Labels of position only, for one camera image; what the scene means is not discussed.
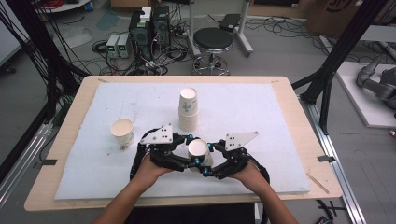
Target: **forearm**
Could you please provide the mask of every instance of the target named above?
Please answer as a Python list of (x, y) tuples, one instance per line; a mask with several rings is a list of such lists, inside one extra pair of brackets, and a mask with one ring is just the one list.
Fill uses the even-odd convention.
[(262, 181), (254, 191), (262, 201), (262, 205), (272, 224), (298, 223), (268, 183)]
[(134, 181), (130, 182), (93, 223), (124, 223), (144, 191)]

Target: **paper cup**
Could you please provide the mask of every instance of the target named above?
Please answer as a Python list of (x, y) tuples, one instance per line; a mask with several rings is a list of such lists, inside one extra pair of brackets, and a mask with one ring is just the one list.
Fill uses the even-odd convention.
[(201, 164), (203, 166), (213, 165), (213, 159), (210, 155), (207, 142), (203, 141), (202, 139), (195, 139), (189, 143), (189, 156), (190, 158), (205, 156), (204, 161)]
[(178, 113), (192, 116), (198, 112), (197, 91), (193, 88), (184, 88), (180, 92)]
[(119, 119), (111, 125), (110, 131), (122, 147), (128, 147), (134, 141), (133, 127), (134, 125), (130, 120)]
[(192, 132), (198, 126), (198, 112), (192, 116), (186, 116), (178, 113), (178, 126), (184, 132)]

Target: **stacked paper cups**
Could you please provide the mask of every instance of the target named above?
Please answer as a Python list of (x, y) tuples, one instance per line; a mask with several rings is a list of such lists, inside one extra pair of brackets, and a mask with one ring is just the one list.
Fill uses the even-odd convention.
[(178, 106), (179, 127), (185, 132), (192, 132), (198, 125), (197, 92), (193, 88), (184, 88), (180, 92)]

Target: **upright paper cup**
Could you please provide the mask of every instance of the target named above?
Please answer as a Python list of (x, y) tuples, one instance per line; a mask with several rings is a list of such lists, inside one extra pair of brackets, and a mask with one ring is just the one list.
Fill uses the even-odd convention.
[(111, 134), (119, 141), (122, 147), (128, 147), (134, 141), (133, 123), (128, 119), (119, 119), (111, 127)]
[(198, 112), (192, 116), (186, 116), (178, 112), (178, 126), (184, 132), (192, 132), (198, 126)]
[(184, 88), (180, 92), (178, 113), (192, 116), (198, 112), (197, 91), (194, 88)]

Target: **metal bracket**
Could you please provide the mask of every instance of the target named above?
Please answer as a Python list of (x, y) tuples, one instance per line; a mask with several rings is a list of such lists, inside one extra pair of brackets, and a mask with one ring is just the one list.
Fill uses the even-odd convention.
[(172, 139), (172, 124), (163, 125), (160, 129), (153, 133), (149, 133), (145, 138), (140, 140), (141, 144), (171, 144)]
[(231, 151), (243, 147), (246, 143), (250, 142), (253, 138), (259, 135), (258, 132), (251, 133), (227, 133), (225, 140), (225, 150)]

